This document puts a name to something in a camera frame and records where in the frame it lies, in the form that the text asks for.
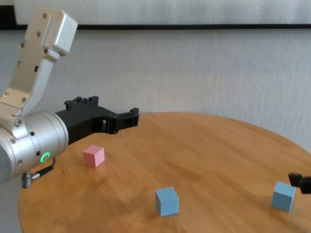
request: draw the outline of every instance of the light blue block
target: light blue block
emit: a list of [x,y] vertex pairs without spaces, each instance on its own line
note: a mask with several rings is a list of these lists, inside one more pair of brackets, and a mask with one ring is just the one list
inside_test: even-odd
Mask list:
[[274,188],[271,205],[285,211],[291,211],[295,191],[296,187],[293,187],[289,184],[277,182],[276,187]]
[[158,189],[155,191],[155,204],[161,217],[177,214],[179,197],[173,187]]

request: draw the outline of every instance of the wood grain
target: wood grain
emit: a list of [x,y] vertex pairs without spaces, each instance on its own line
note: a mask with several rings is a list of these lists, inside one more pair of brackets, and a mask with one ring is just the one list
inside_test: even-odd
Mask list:
[[[97,168],[90,145],[105,148]],[[53,172],[22,190],[25,233],[307,233],[311,197],[296,191],[290,213],[271,207],[277,181],[310,175],[310,155],[244,122],[203,114],[141,115],[139,126],[93,134],[68,147]],[[155,190],[173,186],[179,213],[160,217]]]

